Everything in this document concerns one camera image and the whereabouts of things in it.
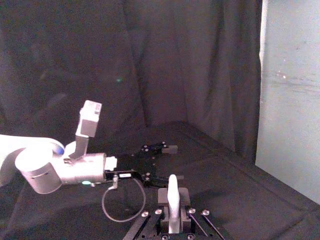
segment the white wall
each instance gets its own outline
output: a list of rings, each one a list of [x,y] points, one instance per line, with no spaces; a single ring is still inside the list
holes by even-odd
[[[265,0],[264,14],[256,165],[320,204],[320,0]]]

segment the green light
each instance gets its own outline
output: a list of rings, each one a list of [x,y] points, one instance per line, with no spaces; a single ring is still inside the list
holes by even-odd
[[[90,181],[83,181],[82,184],[83,184],[83,185],[90,185],[91,182],[90,182]]]

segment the black tablecloth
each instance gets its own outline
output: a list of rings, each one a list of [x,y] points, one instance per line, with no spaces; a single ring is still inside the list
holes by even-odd
[[[180,187],[189,189],[192,206],[209,209],[234,239],[320,239],[320,206],[260,168],[246,164],[235,153],[196,128],[174,122],[147,128],[134,135],[91,139],[90,152],[109,156],[135,153],[144,144],[166,141],[178,154],[156,160],[158,175],[184,175]],[[63,186],[46,195],[28,184],[14,206],[4,239],[121,240],[134,221],[116,223],[101,209],[109,187]],[[146,189],[146,209],[157,205],[157,190]],[[110,214],[125,218],[142,203],[132,180],[119,183],[106,199]]]

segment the black curtain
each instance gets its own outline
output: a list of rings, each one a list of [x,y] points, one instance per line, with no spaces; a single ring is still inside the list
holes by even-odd
[[[185,121],[254,163],[261,9],[261,0],[2,2],[2,132],[67,143],[90,99],[103,104],[100,137]]]

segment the cable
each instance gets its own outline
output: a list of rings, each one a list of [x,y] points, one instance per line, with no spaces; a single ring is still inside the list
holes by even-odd
[[[111,217],[108,213],[107,213],[107,210],[106,210],[106,207],[105,207],[105,198],[106,198],[106,195],[107,193],[112,190],[112,189],[115,189],[115,188],[108,188],[103,196],[102,196],[102,201],[101,201],[101,204],[102,204],[102,210],[104,212],[104,214],[106,215],[106,217],[114,222],[117,222],[117,223],[125,223],[125,222],[128,222],[128,221],[131,221],[132,219],[135,219],[137,216],[139,216],[141,214],[141,212],[144,210],[145,206],[146,206],[146,192],[143,188],[143,186],[141,185],[141,183],[133,178],[133,180],[136,182],[136,184],[138,184],[141,192],[142,192],[142,195],[143,195],[143,204],[142,204],[142,207],[141,209],[137,212],[137,214],[135,214],[134,216],[130,217],[130,218],[127,218],[127,219],[124,219],[124,220],[117,220],[117,219],[114,219],[113,217]]]

